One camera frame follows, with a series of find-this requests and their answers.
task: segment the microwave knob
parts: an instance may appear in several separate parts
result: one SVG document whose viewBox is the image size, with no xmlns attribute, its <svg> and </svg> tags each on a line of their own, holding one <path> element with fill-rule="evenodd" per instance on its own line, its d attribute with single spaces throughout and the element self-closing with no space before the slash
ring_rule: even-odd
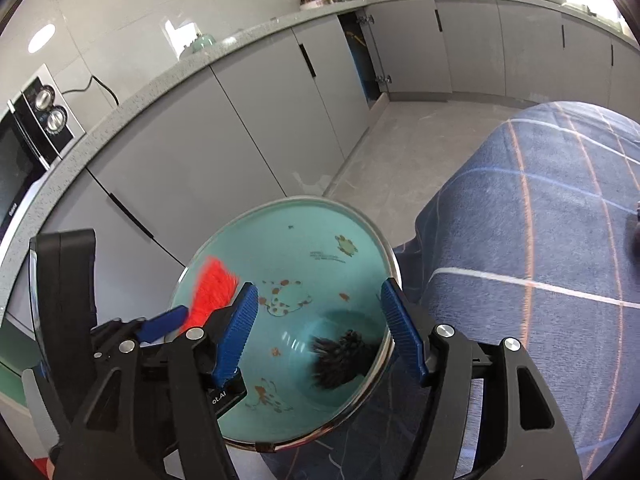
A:
<svg viewBox="0 0 640 480">
<path fill-rule="evenodd" d="M 53 108 L 49 117 L 47 117 L 47 130 L 50 133 L 56 134 L 62 128 L 65 127 L 66 124 L 66 112 L 65 109 L 59 106 Z"/>
<path fill-rule="evenodd" d="M 36 110 L 43 112 L 47 110 L 53 104 L 53 97 L 55 92 L 50 86 L 45 86 L 36 95 L 36 101 L 34 102 Z"/>
</svg>

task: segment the speckled countertop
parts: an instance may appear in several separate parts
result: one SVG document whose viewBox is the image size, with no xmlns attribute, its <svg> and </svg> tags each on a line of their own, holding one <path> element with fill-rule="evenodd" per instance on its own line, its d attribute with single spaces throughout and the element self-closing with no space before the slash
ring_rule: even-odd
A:
<svg viewBox="0 0 640 480">
<path fill-rule="evenodd" d="M 353 0 L 319 7 L 318 9 L 295 12 L 277 20 L 271 20 L 249 28 L 236 34 L 233 39 L 228 38 L 180 60 L 113 110 L 93 130 L 76 142 L 63 160 L 42 182 L 40 189 L 33 194 L 30 202 L 28 202 L 28 206 L 20 208 L 23 209 L 22 214 L 18 215 L 16 213 L 10 232 L 7 233 L 7 236 L 4 237 L 0 244 L 0 321 L 4 315 L 20 266 L 27 254 L 30 238 L 40 231 L 58 200 L 60 200 L 82 169 L 136 115 L 191 75 L 254 41 L 322 16 L 341 14 L 388 1 L 393 0 Z M 620 31 L 578 10 L 561 7 L 545 0 L 509 1 L 537 5 L 551 10 L 560 10 L 565 14 L 600 27 L 632 47 L 638 48 L 638 44 L 634 40 L 623 35 Z"/>
</svg>

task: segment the black brush bristles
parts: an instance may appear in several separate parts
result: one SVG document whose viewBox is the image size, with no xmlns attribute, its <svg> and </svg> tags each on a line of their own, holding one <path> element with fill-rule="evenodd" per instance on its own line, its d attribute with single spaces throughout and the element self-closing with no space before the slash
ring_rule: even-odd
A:
<svg viewBox="0 0 640 480">
<path fill-rule="evenodd" d="M 313 338 L 311 349 L 316 354 L 313 370 L 316 385 L 323 390 L 335 390 L 358 375 L 366 376 L 379 348 L 379 342 L 365 343 L 354 330 L 348 330 L 338 342 Z"/>
</svg>

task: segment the gray kitchen cabinet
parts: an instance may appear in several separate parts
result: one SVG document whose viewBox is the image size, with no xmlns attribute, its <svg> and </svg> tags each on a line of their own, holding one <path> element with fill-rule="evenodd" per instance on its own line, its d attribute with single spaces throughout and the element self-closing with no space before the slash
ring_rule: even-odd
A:
<svg viewBox="0 0 640 480">
<path fill-rule="evenodd" d="M 562 95 L 567 101 L 607 106 L 611 82 L 611 38 L 578 18 L 562 15 Z"/>
<path fill-rule="evenodd" d="M 314 81 L 346 158 L 367 129 L 369 105 L 347 39 L 335 15 L 303 23 L 293 33 L 309 56 Z"/>
<path fill-rule="evenodd" d="M 495 0 L 436 0 L 451 89 L 505 95 L 504 50 Z"/>
<path fill-rule="evenodd" d="M 246 46 L 212 69 L 287 196 L 322 195 L 344 157 L 293 31 Z"/>
<path fill-rule="evenodd" d="M 30 337 L 33 335 L 31 321 L 31 298 L 29 296 L 29 263 L 25 259 L 15 279 L 14 288 L 6 306 L 6 321 L 14 324 L 21 332 Z"/>
<path fill-rule="evenodd" d="M 611 41 L 613 67 L 609 108 L 640 121 L 640 52 L 617 38 Z"/>
<path fill-rule="evenodd" d="M 498 2 L 506 94 L 538 103 L 562 98 L 562 18 L 556 10 Z"/>
<path fill-rule="evenodd" d="M 451 92 L 434 0 L 374 4 L 367 13 L 390 92 Z"/>
<path fill-rule="evenodd" d="M 169 308 L 184 267 L 142 233 L 85 170 L 53 209 L 42 232 L 83 228 L 95 230 L 98 323 L 114 317 L 123 320 L 153 317 Z M 28 286 L 25 261 L 9 300 L 8 313 L 19 328 L 32 332 Z"/>
<path fill-rule="evenodd" d="M 183 264 L 239 214 L 284 197 L 209 68 L 158 99 L 89 168 Z"/>
</svg>

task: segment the teal bowl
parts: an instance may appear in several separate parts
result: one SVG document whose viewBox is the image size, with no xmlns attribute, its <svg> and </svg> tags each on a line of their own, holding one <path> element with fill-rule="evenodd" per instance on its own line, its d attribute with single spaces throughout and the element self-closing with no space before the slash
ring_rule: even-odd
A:
<svg viewBox="0 0 640 480">
<path fill-rule="evenodd" d="M 247 396 L 219 420 L 228 444 L 276 451 L 331 431 L 372 392 L 393 350 L 380 305 L 380 286 L 400 282 L 398 263 L 382 234 L 350 206 L 316 197 L 279 200 L 249 211 L 205 243 L 180 277 L 172 307 L 190 306 L 209 256 L 252 282 L 258 315 L 239 367 Z M 312 379 L 315 337 L 338 340 L 347 330 L 381 341 L 366 377 L 335 390 Z"/>
</svg>

